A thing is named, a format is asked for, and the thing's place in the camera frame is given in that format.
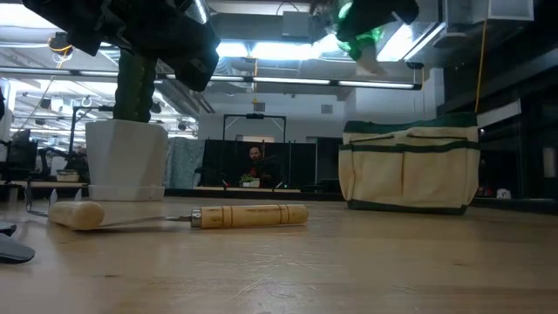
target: wooden handle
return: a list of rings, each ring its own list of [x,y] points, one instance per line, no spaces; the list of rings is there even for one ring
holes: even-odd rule
[[[76,230],[98,228],[105,211],[93,201],[58,201],[49,208],[49,220]]]
[[[255,205],[202,207],[201,227],[241,228],[301,224],[308,221],[304,205]]]

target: canvas tool bag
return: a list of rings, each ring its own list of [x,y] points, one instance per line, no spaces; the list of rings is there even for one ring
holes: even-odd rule
[[[349,208],[461,215],[479,185],[474,113],[403,125],[349,121],[339,180]]]

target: cactus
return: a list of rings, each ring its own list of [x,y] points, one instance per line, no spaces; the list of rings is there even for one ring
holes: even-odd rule
[[[115,119],[149,122],[156,65],[157,60],[120,51],[118,87],[114,95],[116,103],[112,113]]]

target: man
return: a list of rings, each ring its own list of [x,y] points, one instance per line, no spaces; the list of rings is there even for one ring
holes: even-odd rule
[[[258,147],[250,148],[250,159],[253,162],[248,174],[251,177],[260,179],[260,188],[274,188],[279,180],[281,165],[275,156],[262,158],[262,152]]]

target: black cable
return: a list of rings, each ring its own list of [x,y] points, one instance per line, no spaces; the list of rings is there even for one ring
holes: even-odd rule
[[[279,15],[279,10],[280,10],[280,9],[283,7],[283,5],[286,4],[286,3],[292,5],[293,8],[296,9],[296,12],[300,12],[300,10],[298,9],[298,7],[297,7],[294,3],[292,3],[291,1],[283,1],[283,2],[281,2],[281,4],[279,4],[279,7],[277,8],[277,11],[276,11],[276,15]]]

